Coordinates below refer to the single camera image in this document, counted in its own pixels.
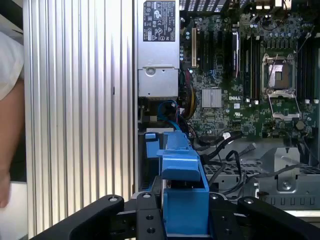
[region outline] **chipset heatsink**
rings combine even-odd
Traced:
[[[222,108],[222,89],[219,87],[202,89],[203,108]]]

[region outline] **blue plastic bracket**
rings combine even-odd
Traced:
[[[162,160],[164,180],[197,182],[191,188],[165,188],[163,220],[170,235],[207,235],[209,219],[209,187],[197,152],[181,131],[165,132],[164,150],[157,155]]]

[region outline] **pci slot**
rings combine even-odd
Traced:
[[[191,59],[191,66],[193,68],[197,67],[197,29],[194,27],[192,28],[192,59]]]

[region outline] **white label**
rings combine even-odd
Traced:
[[[241,98],[239,96],[229,96],[230,101],[240,101]]]
[[[231,134],[229,132],[225,132],[224,134],[222,134],[222,137],[224,138],[224,140],[226,140],[231,137]]]

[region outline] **ribbed metal surface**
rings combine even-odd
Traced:
[[[203,108],[222,108],[221,88],[202,89]]]
[[[24,0],[29,238],[132,195],[132,0]]]

